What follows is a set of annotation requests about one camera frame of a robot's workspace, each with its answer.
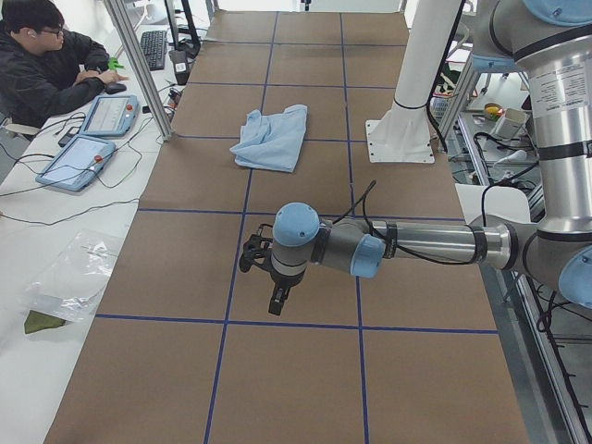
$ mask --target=computer mouse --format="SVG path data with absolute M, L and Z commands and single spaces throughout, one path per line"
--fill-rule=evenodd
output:
M 126 85 L 124 85 L 123 83 L 107 83 L 105 86 L 105 92 L 107 94 L 115 94 L 115 93 L 121 93 L 122 91 L 126 91 L 128 89 L 128 87 Z

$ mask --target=plastic bag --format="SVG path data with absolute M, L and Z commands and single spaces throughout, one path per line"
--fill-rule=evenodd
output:
M 37 312 L 79 322 L 98 306 L 123 239 L 83 230 L 25 289 L 24 304 Z

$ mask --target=green object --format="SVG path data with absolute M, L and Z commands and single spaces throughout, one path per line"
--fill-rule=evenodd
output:
M 62 327 L 64 324 L 66 324 L 64 319 L 30 310 L 25 320 L 25 335 L 47 328 Z
M 107 65 L 109 66 L 109 69 L 112 69 L 112 70 L 114 70 L 114 71 L 116 71 L 116 70 L 117 70 L 117 68 L 122 68 L 122 69 L 124 68 L 124 66 L 123 66 L 123 65 L 119 65 L 119 62 L 118 62 L 118 61 L 117 61 L 117 59 L 116 59 L 116 58 L 114 58 L 114 57 L 111 57 L 111 58 L 109 59 L 109 63 L 107 63 Z

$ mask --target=keyboard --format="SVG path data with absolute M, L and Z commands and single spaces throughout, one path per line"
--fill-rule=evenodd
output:
M 167 31 L 146 31 L 140 38 L 140 48 L 144 52 L 151 71 L 165 68 L 167 56 Z

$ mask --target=light blue towel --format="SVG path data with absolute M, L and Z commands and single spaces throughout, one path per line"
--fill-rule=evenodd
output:
M 230 148 L 242 167 L 291 173 L 296 167 L 306 132 L 306 105 L 293 105 L 282 114 L 262 116 L 255 109 L 240 127 L 240 143 Z

